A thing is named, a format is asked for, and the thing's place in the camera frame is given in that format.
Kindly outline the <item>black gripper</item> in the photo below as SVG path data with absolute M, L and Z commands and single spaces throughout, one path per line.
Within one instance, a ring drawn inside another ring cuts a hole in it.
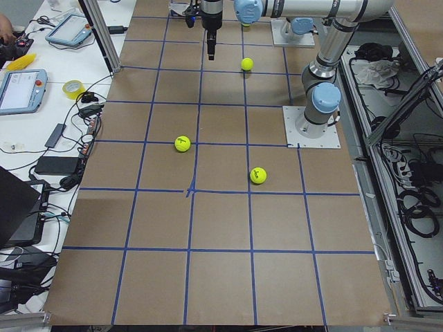
M 200 1 L 200 14 L 202 25 L 205 29 L 220 29 L 222 26 L 222 0 Z M 206 31 L 206 43 L 208 59 L 215 59 L 215 48 L 217 45 L 217 31 Z

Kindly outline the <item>person hand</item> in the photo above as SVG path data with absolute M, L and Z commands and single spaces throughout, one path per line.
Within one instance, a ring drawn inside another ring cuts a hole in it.
M 5 44 L 11 44 L 15 41 L 12 24 L 2 12 L 0 13 L 0 33 Z

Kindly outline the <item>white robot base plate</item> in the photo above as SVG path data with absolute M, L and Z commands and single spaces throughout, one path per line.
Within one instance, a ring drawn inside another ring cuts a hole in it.
M 326 124 L 312 124 L 305 119 L 305 107 L 283 106 L 287 146 L 310 149 L 340 149 L 334 117 Z

